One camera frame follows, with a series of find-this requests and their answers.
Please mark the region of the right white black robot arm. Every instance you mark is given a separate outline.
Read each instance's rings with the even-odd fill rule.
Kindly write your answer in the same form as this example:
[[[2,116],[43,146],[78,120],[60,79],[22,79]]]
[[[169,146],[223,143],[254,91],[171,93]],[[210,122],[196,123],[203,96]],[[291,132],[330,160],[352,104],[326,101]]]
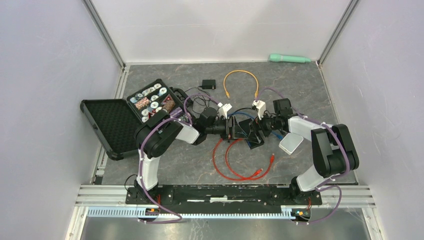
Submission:
[[[287,98],[273,101],[274,114],[266,113],[266,103],[254,100],[252,107],[257,111],[254,121],[264,136],[272,131],[285,135],[299,136],[310,141],[312,147],[312,166],[304,173],[294,177],[289,185],[289,199],[302,204],[312,191],[321,190],[323,185],[357,169],[360,160],[350,131],[345,124],[331,125],[313,120],[298,113]]]

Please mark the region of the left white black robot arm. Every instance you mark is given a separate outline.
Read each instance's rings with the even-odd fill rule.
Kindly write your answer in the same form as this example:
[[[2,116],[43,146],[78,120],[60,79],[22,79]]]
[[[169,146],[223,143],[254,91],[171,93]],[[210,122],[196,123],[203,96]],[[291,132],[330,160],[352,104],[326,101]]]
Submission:
[[[138,144],[139,170],[137,175],[138,197],[145,204],[157,198],[158,168],[161,156],[175,140],[197,146],[208,135],[219,135],[223,140],[246,139],[248,133],[227,113],[219,114],[212,107],[206,107],[193,123],[172,117],[166,110],[160,110],[135,132]]]

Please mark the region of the black network switch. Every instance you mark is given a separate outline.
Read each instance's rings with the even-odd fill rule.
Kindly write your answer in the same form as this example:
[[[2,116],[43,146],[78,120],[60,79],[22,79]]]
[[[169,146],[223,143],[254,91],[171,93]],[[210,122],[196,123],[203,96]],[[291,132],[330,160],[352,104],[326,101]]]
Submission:
[[[239,126],[245,133],[245,140],[251,150],[258,148],[265,143],[264,139],[260,135],[259,125],[253,119],[240,121]]]

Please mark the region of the black power adapter with cord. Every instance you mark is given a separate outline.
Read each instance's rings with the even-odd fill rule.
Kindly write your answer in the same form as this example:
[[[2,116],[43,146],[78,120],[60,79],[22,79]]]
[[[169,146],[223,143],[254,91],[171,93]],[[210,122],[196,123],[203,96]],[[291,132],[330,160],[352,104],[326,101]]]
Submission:
[[[200,107],[209,107],[211,100],[206,96],[210,96],[211,94],[207,92],[207,90],[215,90],[216,88],[217,84],[215,79],[203,79],[200,85],[189,87],[187,90],[183,91],[184,94],[189,93],[191,90],[197,90],[200,95],[190,97],[187,100],[186,106],[191,107],[192,110],[194,109],[194,104],[197,104]]]

